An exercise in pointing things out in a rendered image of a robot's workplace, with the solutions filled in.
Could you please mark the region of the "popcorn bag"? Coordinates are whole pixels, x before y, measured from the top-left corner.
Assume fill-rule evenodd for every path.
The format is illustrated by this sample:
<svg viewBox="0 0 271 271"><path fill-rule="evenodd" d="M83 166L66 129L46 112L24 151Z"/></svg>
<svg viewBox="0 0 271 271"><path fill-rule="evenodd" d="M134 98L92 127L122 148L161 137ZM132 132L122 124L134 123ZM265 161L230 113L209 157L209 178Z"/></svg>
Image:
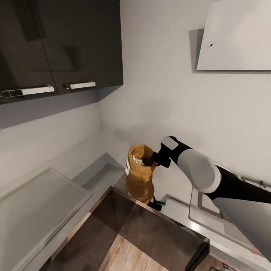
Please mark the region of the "popcorn bag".
<svg viewBox="0 0 271 271"><path fill-rule="evenodd" d="M137 144L129 149L125 169L127 178L133 181L136 186L142 187L152 180L153 171L158 166L158 163L151 160L153 152L151 148L144 144ZM143 165L137 163L133 157Z"/></svg>

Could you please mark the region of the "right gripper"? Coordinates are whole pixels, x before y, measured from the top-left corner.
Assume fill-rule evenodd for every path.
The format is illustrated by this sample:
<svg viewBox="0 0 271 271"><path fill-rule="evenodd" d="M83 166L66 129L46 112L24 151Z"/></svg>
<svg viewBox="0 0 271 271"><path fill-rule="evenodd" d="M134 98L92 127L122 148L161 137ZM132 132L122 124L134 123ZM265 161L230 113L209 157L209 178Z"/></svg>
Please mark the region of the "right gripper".
<svg viewBox="0 0 271 271"><path fill-rule="evenodd" d="M151 160L158 163L159 165L162 165L166 168L168 168L170 166L170 163L171 163L171 159L166 159L164 160L158 153L156 152L153 152L152 154L152 157L151 157Z"/></svg>

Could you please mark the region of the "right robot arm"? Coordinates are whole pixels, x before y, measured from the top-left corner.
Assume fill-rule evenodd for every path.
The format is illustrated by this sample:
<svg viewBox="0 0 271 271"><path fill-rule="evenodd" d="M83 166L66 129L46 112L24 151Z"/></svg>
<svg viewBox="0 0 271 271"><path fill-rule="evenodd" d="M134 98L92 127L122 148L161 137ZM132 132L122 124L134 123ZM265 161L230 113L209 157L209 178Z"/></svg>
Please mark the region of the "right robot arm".
<svg viewBox="0 0 271 271"><path fill-rule="evenodd" d="M271 263L271 192L241 181L174 136L161 140L161 149L153 152L151 160L166 168L174 161L193 187L207 195Z"/></svg>

